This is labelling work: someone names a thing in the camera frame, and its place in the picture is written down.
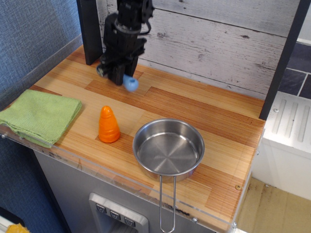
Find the button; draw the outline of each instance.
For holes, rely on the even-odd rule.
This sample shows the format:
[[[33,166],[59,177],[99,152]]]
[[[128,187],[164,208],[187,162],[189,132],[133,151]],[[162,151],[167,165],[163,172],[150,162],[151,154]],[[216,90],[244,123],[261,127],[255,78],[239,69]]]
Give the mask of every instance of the button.
[[[101,205],[99,205],[99,204],[96,204],[96,209],[97,209],[99,212],[103,213],[103,214],[106,214],[106,213],[107,213],[106,208],[103,207],[103,206],[101,206]]]
[[[121,220],[120,215],[117,214],[116,212],[113,212],[112,210],[110,210],[110,215],[116,220]]]
[[[124,218],[124,222],[131,227],[135,227],[135,222],[127,217]]]

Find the dark tile wall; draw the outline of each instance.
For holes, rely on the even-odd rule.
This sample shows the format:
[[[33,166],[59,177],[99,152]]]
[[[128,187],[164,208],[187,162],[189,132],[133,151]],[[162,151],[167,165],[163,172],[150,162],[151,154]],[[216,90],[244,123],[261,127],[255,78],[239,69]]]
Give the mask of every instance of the dark tile wall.
[[[311,46],[296,43],[278,90],[311,99]]]

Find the button panel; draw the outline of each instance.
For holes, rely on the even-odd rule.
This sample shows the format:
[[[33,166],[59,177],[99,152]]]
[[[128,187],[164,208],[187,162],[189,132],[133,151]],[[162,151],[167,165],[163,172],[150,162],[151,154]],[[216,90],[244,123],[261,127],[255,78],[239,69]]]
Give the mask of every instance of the button panel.
[[[109,199],[101,197],[95,193],[89,196],[89,204],[92,214],[95,217],[96,227],[98,232],[106,232],[107,224],[105,216],[109,216],[121,223],[123,228],[133,228],[133,233],[149,233],[148,219],[133,210],[113,202]]]

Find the stainless steel pan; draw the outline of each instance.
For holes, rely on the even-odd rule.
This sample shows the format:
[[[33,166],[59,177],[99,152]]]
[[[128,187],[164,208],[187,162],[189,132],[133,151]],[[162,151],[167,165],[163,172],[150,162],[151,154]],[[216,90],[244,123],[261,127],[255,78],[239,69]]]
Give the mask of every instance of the stainless steel pan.
[[[204,141],[190,124],[158,119],[142,126],[133,141],[133,152],[142,170],[160,180],[160,229],[175,229],[176,181],[194,172],[204,155]],[[173,228],[162,229],[162,182],[173,182]]]

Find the floor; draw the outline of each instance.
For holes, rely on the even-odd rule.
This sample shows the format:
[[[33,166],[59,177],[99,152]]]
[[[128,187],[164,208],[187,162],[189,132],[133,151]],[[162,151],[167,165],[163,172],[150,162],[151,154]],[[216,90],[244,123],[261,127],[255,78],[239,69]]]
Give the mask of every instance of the floor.
[[[311,99],[311,46],[296,43],[278,90]]]
[[[279,91],[311,99],[311,46],[296,43]],[[247,233],[310,233],[311,200],[252,178],[237,223]]]
[[[311,200],[252,178],[237,223],[247,233],[310,233]]]

